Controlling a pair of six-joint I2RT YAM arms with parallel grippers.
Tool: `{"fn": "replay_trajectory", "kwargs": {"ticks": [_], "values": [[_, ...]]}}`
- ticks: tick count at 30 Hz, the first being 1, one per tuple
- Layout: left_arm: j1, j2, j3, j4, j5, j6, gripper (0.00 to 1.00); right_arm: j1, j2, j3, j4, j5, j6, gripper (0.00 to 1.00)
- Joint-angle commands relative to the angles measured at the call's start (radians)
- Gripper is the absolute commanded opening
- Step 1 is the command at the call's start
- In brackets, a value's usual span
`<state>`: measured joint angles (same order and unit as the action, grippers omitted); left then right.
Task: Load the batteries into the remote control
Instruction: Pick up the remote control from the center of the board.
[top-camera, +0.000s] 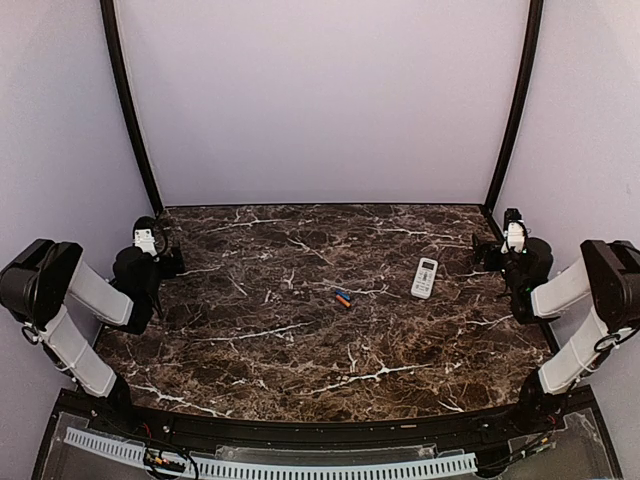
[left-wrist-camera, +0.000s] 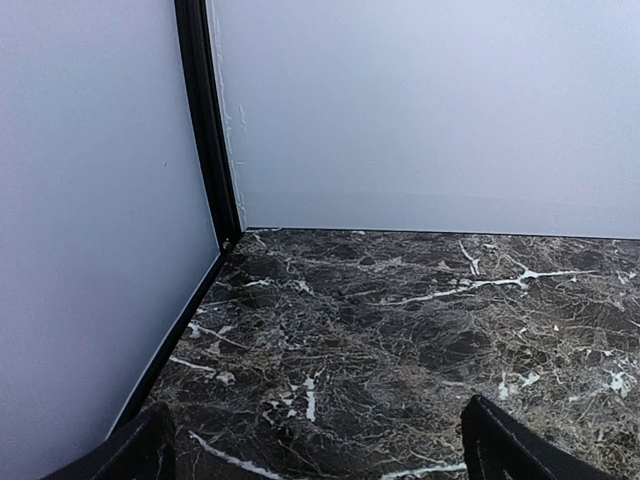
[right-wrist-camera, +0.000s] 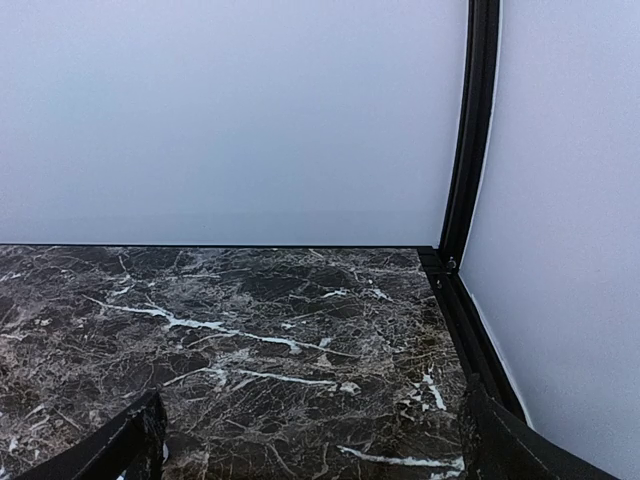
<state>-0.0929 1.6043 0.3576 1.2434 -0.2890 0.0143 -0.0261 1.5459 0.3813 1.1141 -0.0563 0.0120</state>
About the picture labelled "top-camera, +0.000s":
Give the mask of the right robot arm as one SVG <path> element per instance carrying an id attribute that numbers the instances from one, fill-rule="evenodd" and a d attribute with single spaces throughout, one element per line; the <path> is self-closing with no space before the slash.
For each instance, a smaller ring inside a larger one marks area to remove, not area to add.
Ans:
<path id="1" fill-rule="evenodd" d="M 510 424 L 534 432 L 549 416 L 549 403 L 595 373 L 612 350 L 639 332 L 639 249 L 629 241 L 585 240 L 580 257 L 551 278 L 550 245 L 527 237 L 501 243 L 472 236 L 474 261 L 505 281 L 511 312 L 522 324 L 559 319 L 584 299 L 582 324 L 554 356 L 525 380 Z"/>

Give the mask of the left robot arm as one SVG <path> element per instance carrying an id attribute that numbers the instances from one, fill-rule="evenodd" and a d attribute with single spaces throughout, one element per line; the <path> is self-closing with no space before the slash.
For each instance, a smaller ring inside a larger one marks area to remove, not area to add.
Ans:
<path id="1" fill-rule="evenodd" d="M 86 394 L 107 400 L 103 421 L 120 436 L 131 436 L 141 427 L 141 415 L 128 404 L 130 388 L 80 332 L 68 304 L 78 304 L 109 327 L 140 335 L 161 313 L 162 282 L 184 271 L 179 248 L 158 254 L 134 245 L 116 255 L 107 280 L 87 263 L 79 244 L 37 239 L 2 269 L 1 304 L 61 373 Z"/>

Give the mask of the white remote control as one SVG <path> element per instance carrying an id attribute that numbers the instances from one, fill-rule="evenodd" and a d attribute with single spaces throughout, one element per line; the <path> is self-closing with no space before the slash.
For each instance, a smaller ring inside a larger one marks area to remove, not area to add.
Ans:
<path id="1" fill-rule="evenodd" d="M 418 262 L 411 286 L 411 295 L 419 299 L 428 299 L 433 291 L 438 262 L 429 258 L 421 258 Z"/>

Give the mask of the orange battery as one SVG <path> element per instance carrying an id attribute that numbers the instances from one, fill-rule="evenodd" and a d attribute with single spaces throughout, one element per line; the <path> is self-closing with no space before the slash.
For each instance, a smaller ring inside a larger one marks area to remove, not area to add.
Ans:
<path id="1" fill-rule="evenodd" d="M 351 302 L 345 298 L 343 298 L 340 295 L 336 295 L 336 300 L 338 300 L 342 305 L 344 305 L 346 308 L 350 308 L 351 307 Z"/>

